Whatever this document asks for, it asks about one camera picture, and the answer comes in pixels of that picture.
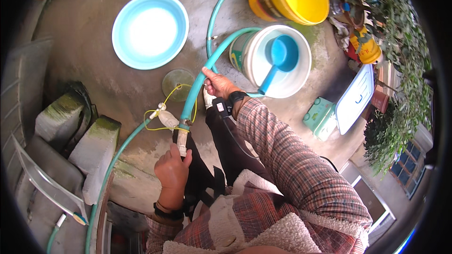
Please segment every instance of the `black pants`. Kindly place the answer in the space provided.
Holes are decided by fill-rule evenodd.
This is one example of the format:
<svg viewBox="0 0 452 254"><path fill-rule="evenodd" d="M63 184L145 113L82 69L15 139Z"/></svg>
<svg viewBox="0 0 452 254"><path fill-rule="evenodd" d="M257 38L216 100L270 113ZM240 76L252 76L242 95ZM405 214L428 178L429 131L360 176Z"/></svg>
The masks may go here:
<svg viewBox="0 0 452 254"><path fill-rule="evenodd" d="M251 151L246 147L243 138L239 136L234 122L230 119L226 119L226 122L240 146L246 153L252 155ZM225 127L222 118L212 107L207 109L206 124L212 132L213 142L218 150L218 156L226 175L227 185L232 186L243 169L248 169L262 178L273 182L267 170L256 159L247 156L235 143L232 135ZM177 134L178 130L175 130L173 135L174 143L177 142ZM214 189L215 179L201 159L191 133L187 137L187 149L193 150L193 160L189 168L189 178L185 185L185 196L191 195L199 199L200 194L207 187Z"/></svg>

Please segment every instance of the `blue water scoop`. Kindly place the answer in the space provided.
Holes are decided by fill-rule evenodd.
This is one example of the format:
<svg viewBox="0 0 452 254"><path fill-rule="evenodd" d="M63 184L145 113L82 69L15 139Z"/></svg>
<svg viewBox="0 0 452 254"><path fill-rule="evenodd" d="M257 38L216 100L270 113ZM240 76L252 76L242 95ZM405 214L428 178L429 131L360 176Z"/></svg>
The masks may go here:
<svg viewBox="0 0 452 254"><path fill-rule="evenodd" d="M258 93L262 95L267 92L276 72L288 73L293 71L300 56L297 43L288 35L280 35L273 41L269 41L265 52L272 68L258 89Z"/></svg>

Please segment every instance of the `plaid shirt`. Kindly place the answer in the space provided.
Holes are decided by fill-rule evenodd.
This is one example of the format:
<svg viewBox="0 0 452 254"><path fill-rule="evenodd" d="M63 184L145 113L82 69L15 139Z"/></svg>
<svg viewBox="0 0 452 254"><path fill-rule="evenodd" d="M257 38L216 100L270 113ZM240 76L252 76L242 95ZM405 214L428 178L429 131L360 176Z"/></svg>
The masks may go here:
<svg viewBox="0 0 452 254"><path fill-rule="evenodd" d="M240 136L251 143L283 196L245 185L234 199L234 214L251 241L288 213L297 214L322 252L363 253L365 245L343 230L350 225L367 230L372 219L352 186L331 169L293 130L258 99L246 101L237 117ZM146 253L161 253L166 240L203 249L215 249L206 212L185 229L148 218Z"/></svg>

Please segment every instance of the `yellow wire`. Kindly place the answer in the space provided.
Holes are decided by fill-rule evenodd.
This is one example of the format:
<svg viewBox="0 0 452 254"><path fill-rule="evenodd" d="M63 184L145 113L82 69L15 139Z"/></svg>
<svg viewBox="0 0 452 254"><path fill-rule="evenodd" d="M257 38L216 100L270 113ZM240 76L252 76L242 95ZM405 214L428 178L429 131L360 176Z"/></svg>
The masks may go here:
<svg viewBox="0 0 452 254"><path fill-rule="evenodd" d="M192 87L192 86L190 86L190 85L188 85L188 84L185 84L185 83L178 85L177 87L175 87L175 88L168 94L168 97L165 99L165 101L163 102L163 104L166 104L166 102L167 102L168 99L170 98L171 94L173 94L173 92L176 91L176 89L178 89L178 88L180 88L180 87L183 87L183 86L186 86L186 87ZM195 122L196 111L197 111L197 110L198 110L198 99L195 100L195 114L193 115L192 123ZM159 127L159 128L148 128L147 125L146 125L146 114L149 113L149 112L155 112L155 111L156 111L156 110L147 110L146 112L144 112L144 115L143 115L143 123L144 123L144 127L145 127L148 131L160 131L160 130L162 130L162 129L178 129L178 130L181 130L181 131L185 131L185 132L187 132L187 133L190 132L189 130L184 129L184 128L181 128L181 127Z"/></svg>

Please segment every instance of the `bottle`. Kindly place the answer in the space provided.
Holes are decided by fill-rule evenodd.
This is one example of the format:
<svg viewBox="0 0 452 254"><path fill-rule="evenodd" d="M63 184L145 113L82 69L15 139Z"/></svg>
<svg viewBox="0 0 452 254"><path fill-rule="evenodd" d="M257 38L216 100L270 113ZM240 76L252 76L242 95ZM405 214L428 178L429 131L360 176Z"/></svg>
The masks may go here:
<svg viewBox="0 0 452 254"><path fill-rule="evenodd" d="M328 13L328 17L340 17L345 11L350 11L350 5L348 3L343 0L330 0L330 13Z"/></svg>

